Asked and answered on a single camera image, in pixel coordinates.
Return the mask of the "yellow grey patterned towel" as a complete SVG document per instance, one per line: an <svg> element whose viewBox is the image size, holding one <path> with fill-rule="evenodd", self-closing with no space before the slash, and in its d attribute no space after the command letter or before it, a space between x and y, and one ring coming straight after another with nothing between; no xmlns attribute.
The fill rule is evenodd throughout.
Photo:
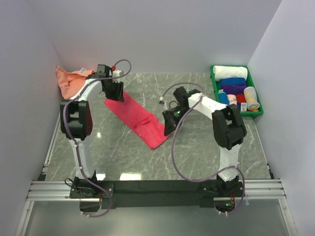
<svg viewBox="0 0 315 236"><path fill-rule="evenodd" d="M254 87L247 87L244 89L244 97L247 103L248 110L258 110L260 104L257 99L256 90Z"/></svg>

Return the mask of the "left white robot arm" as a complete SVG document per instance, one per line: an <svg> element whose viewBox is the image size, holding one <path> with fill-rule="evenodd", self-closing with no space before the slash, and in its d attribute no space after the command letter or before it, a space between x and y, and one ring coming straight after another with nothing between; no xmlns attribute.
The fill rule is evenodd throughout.
<svg viewBox="0 0 315 236"><path fill-rule="evenodd" d="M124 83L119 79L124 72L116 65L99 64L95 72L83 77L79 90L60 104L61 131L68 138L75 159L76 173L71 190L92 198L98 194L96 170L92 164L89 136L93 130L90 110L92 102L100 93L112 101L124 101Z"/></svg>

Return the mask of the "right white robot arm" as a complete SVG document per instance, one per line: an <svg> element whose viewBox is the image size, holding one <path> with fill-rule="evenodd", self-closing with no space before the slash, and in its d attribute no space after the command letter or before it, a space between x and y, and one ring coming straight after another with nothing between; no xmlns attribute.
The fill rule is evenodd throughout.
<svg viewBox="0 0 315 236"><path fill-rule="evenodd" d="M243 189L237 169L239 150L247 134L242 116L236 105L225 105L205 96L201 91L187 91L179 87L173 92L177 101L174 108L165 108L164 135L177 135L184 118L193 110L200 112L212 121L216 143L220 147L220 166L215 174L215 187L210 190L217 196L228 196Z"/></svg>

